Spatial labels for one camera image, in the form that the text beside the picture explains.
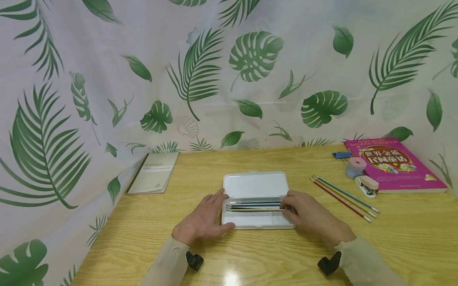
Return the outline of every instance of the book cover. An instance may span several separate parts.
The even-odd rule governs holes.
[[[344,145],[353,156],[367,162],[365,173],[379,183],[379,193],[447,189],[397,138],[349,140]]]
[[[179,152],[148,154],[127,193],[164,193],[178,154]]]

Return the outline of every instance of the blue binder clip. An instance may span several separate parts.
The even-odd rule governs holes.
[[[336,159],[351,158],[351,152],[334,152],[333,156]]]

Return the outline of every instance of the wooden desk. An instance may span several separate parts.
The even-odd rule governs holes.
[[[458,201],[450,194],[382,194],[382,214],[367,223],[315,186],[312,174],[360,198],[331,153],[343,146],[180,154],[165,194],[123,195],[72,286],[138,285],[172,228],[221,188],[223,176],[248,171],[286,173],[290,189],[307,191],[377,248],[409,285],[456,285]],[[321,239],[295,230],[238,230],[205,246],[205,263],[183,285],[350,285],[341,270],[327,279],[318,260],[332,252]]]

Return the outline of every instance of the red pencil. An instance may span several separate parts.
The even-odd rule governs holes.
[[[346,205],[349,209],[351,209],[352,211],[354,211],[357,215],[359,215],[360,217],[362,217],[363,219],[365,219],[367,222],[372,222],[370,220],[370,218],[366,217],[365,215],[363,215],[359,210],[355,209],[354,207],[352,207],[351,205],[349,205],[346,201],[344,201],[343,199],[339,198],[338,196],[336,196],[335,194],[333,194],[331,191],[328,191],[327,189],[325,189],[323,186],[321,186],[319,183],[317,183],[316,181],[310,179],[315,185],[317,185],[318,187],[320,187],[321,189],[323,189],[323,191],[325,191],[326,193],[330,194],[331,196],[333,196],[336,200],[338,200],[339,202],[341,202],[342,204]]]

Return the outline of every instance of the left hand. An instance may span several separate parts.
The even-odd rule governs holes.
[[[216,222],[223,201],[228,198],[223,188],[213,195],[206,195],[196,209],[175,226],[173,239],[191,245],[197,239],[217,238],[233,230],[233,222],[223,225]]]

